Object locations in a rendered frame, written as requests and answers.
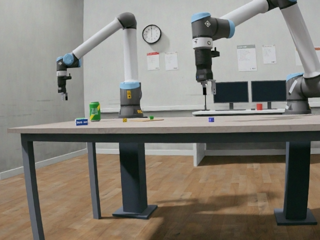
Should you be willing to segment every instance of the white wall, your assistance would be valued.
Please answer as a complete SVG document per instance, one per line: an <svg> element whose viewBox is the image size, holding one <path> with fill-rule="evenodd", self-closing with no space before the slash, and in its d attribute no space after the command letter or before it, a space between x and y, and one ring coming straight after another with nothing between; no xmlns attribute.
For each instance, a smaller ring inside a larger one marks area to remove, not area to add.
<svg viewBox="0 0 320 240"><path fill-rule="evenodd" d="M83 37L84 40L88 39L116 15L132 12L137 20L141 106L203 105L201 85L195 80L191 16L197 12L210 12L213 17L221 17L249 2L250 0L84 0ZM314 45L320 46L320 30L317 27L320 22L320 2L304 0L298 4ZM163 33L162 39L155 45L148 45L142 39L144 27L150 24L159 26ZM258 71L239 72L237 45L251 44L256 46ZM276 46L277 64L263 64L262 45L273 44ZM214 46L221 55L213 59L212 66L214 79L219 82L285 80L288 74L303 71L302 66L296 66L295 46L278 8L241 24L236 28L233 38L215 41ZM146 55L155 51L160 52L161 70L147 71ZM165 71L164 53L176 51L179 70ZM92 100L100 101L102 108L118 108L119 83L124 80L122 32L115 33L97 46L84 60L85 113L88 114L89 102ZM210 109L228 107L226 104L213 105L212 98L208 100L208 106ZM235 103L234 106L251 108L255 103ZM272 106L284 108L285 102L273 103Z"/></svg>
<svg viewBox="0 0 320 240"><path fill-rule="evenodd" d="M7 128L65 122L84 115L83 68L71 70L69 101L58 94L56 58L83 42L83 0L0 1L0 172L22 166L20 135ZM85 149L35 142L35 161Z"/></svg>

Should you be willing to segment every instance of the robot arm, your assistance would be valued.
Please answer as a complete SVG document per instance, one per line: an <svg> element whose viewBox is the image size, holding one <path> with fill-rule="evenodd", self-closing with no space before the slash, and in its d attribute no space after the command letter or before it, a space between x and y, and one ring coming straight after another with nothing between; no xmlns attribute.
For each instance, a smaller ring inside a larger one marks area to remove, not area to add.
<svg viewBox="0 0 320 240"><path fill-rule="evenodd" d="M236 26L275 8L281 10L304 68L304 73L287 78L286 113L308 114L311 113L308 98L320 97L320 63L297 0L253 0L221 18L211 17L208 12L194 14L191 23L196 80L204 85L213 77L212 41L231 38Z"/></svg>
<svg viewBox="0 0 320 240"><path fill-rule="evenodd" d="M132 13L125 12L118 15L111 23L94 34L71 53L56 60L56 75L58 93L62 100L68 100L66 83L72 77L67 76L67 69L80 68L81 58L93 48L106 40L118 30L123 29L124 39L124 75L125 82L138 82L138 56L137 56L137 22Z"/></svg>

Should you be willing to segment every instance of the metal table frame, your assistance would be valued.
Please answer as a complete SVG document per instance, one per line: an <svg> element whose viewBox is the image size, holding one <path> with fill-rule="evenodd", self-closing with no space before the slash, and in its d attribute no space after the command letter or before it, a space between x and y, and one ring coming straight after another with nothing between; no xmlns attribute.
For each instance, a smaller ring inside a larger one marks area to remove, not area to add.
<svg viewBox="0 0 320 240"><path fill-rule="evenodd" d="M33 142L87 143L93 218L101 218L96 143L119 143L123 206L113 213L124 218L148 219L157 205L148 205L145 143L269 143L286 142L283 208L274 210L278 225L316 225L307 208L311 141L320 131L243 133L46 134L22 133L22 158L33 239L44 240Z"/></svg>

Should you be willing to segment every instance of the desk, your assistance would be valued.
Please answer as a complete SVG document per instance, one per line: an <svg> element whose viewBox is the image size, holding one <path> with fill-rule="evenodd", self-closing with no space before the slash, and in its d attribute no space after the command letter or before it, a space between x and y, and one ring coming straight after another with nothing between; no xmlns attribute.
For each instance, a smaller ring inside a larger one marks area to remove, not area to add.
<svg viewBox="0 0 320 240"><path fill-rule="evenodd" d="M194 111L195 117L209 116L240 116L240 115L280 115L284 114L285 109L263 109L263 110L209 110L209 111Z"/></svg>
<svg viewBox="0 0 320 240"><path fill-rule="evenodd" d="M163 121L122 122L104 119L87 126L73 121L9 128L21 134L22 159L31 228L44 240L33 142L85 142L88 149L93 217L101 218L96 143L119 143L123 206L113 215L147 219L157 208L148 205L145 143L254 143L287 142L283 208L275 209L278 225L316 225L307 208L311 141L320 141L318 115L246 115L170 117Z"/></svg>

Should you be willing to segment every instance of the green soda can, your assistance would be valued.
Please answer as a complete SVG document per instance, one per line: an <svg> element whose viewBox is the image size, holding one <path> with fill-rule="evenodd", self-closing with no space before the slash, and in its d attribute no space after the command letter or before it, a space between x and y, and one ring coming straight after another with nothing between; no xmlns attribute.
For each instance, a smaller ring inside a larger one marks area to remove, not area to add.
<svg viewBox="0 0 320 240"><path fill-rule="evenodd" d="M90 121L98 122L101 120L100 103L98 101L92 101L89 105L90 108Z"/></svg>

